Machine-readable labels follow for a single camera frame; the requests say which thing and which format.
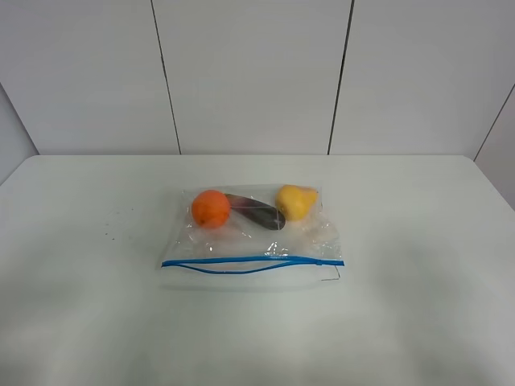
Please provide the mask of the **clear zip bag blue seal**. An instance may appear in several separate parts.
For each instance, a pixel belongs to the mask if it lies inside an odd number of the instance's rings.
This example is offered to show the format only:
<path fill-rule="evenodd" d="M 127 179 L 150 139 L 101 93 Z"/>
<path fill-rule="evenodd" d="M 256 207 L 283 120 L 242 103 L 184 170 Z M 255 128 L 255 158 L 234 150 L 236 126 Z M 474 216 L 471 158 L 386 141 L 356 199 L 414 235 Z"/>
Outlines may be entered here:
<path fill-rule="evenodd" d="M 171 239 L 158 267 L 169 273 L 168 283 L 208 287 L 288 287 L 317 281 L 337 281 L 345 266 L 340 235 L 323 210 L 322 195 L 299 221 L 286 221 L 271 231 L 255 224 L 233 223 L 202 228 L 192 218 L 194 198 L 206 190 L 243 195 L 274 207 L 284 185 L 200 187 L 179 197 Z"/>

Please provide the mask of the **dark purple eggplant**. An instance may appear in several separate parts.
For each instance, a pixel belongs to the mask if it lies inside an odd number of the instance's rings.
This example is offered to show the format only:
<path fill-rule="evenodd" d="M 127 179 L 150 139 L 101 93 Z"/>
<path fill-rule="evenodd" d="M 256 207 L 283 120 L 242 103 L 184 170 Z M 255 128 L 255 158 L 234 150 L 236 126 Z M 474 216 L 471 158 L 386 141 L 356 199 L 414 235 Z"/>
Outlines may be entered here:
<path fill-rule="evenodd" d="M 252 223 L 271 231 L 280 231 L 286 225 L 286 217 L 276 207 L 243 195 L 225 193 L 229 201 L 230 220 L 233 223 Z"/>

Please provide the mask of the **yellow pear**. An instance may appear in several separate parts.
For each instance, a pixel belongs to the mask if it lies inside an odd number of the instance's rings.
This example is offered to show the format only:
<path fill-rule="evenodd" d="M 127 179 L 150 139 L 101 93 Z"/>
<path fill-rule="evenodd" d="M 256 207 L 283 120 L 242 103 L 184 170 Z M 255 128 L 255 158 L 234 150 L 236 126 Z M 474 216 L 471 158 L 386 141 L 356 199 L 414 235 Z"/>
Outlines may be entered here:
<path fill-rule="evenodd" d="M 313 187 L 284 185 L 275 196 L 275 204 L 287 221 L 299 221 L 310 213 L 317 199 L 318 191 Z"/>

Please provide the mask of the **orange fruit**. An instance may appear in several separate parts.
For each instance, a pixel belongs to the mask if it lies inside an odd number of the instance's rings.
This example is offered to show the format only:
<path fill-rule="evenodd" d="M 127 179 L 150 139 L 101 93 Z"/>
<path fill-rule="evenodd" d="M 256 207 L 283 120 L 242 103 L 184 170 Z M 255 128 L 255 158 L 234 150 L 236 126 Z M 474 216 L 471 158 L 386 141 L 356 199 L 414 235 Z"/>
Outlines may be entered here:
<path fill-rule="evenodd" d="M 228 198 L 216 190 L 202 191 L 191 205 L 192 218 L 202 228 L 220 228 L 228 220 L 230 212 Z"/>

